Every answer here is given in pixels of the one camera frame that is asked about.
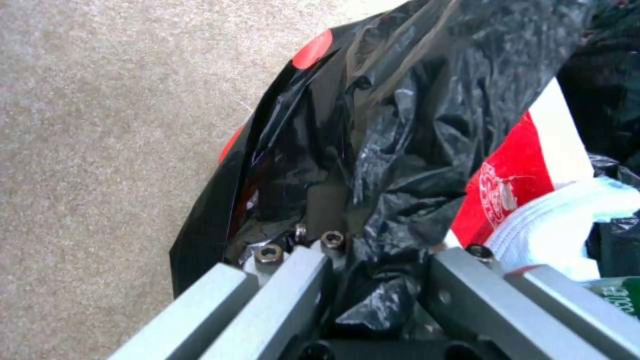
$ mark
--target gray carpet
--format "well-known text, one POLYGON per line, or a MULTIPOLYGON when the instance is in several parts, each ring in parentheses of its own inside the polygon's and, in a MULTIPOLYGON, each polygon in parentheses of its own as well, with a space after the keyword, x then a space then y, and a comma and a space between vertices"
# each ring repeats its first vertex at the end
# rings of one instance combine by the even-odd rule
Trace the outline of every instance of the gray carpet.
POLYGON ((0 0, 0 357, 110 354, 281 66, 393 1, 0 0))

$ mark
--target black plastic bag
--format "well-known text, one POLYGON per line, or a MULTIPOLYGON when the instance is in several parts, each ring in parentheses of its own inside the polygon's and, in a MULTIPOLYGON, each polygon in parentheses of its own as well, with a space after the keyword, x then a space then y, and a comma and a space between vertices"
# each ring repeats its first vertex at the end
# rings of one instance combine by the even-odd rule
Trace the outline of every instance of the black plastic bag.
MULTIPOLYGON (((640 172, 600 155, 589 155, 596 175, 609 176, 640 190, 640 172)), ((626 165, 638 165, 640 151, 626 165)), ((594 224, 587 240, 589 256, 598 261, 602 277, 640 276, 640 211, 633 217, 594 224)))
POLYGON ((301 218, 331 176, 354 236, 332 330, 397 335, 468 179, 612 6, 423 0, 332 29, 315 64, 285 66, 195 204, 171 250, 175 294, 235 261, 241 227, 301 218))

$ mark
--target garbage bag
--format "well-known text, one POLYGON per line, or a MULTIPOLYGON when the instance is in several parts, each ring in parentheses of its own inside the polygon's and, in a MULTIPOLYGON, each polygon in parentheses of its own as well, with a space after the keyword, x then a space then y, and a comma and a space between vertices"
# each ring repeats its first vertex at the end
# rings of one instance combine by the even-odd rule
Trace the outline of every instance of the garbage bag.
MULTIPOLYGON (((558 79, 596 175, 640 189, 640 2, 599 6, 558 79)), ((594 225, 587 246, 601 276, 640 275, 640 212, 594 225)))
MULTIPOLYGON (((639 164, 640 151, 624 165, 607 156, 590 154, 589 158, 597 175, 618 179, 640 190, 640 172, 631 170, 639 164)), ((629 218, 594 224, 586 245, 589 256, 598 261, 602 277, 640 275, 640 211, 629 218)))
MULTIPOLYGON (((468 179, 574 50, 588 54, 584 30, 613 6, 415 0, 321 34, 268 88, 194 205, 170 252, 174 293, 235 262, 226 249, 240 228, 301 218, 306 189, 331 177, 349 189, 353 246, 328 327, 397 336, 468 179)), ((611 136, 637 124, 626 119, 611 136)))

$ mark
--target red sticker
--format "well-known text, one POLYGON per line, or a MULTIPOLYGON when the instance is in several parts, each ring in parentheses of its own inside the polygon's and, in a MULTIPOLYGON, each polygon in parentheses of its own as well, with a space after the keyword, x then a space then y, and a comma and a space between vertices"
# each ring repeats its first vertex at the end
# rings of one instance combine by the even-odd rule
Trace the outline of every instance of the red sticker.
POLYGON ((293 66, 300 70, 308 69, 326 55, 332 43, 333 35, 327 29, 298 51, 292 59, 293 66))

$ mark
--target gray metal bar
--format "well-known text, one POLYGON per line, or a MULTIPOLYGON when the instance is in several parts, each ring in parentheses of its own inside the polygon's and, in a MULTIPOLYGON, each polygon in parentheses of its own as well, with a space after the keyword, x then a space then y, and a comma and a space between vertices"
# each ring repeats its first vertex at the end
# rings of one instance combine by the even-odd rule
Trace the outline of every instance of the gray metal bar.
POLYGON ((513 359, 605 358, 463 249, 435 255, 427 285, 429 310, 445 331, 460 324, 513 359))
POLYGON ((322 253, 298 247, 201 359, 277 359, 311 327, 332 272, 322 253))
POLYGON ((110 359, 195 359, 257 291, 254 275, 217 264, 110 359))
POLYGON ((537 305, 613 359, 640 359, 640 322, 548 265, 505 279, 537 305))

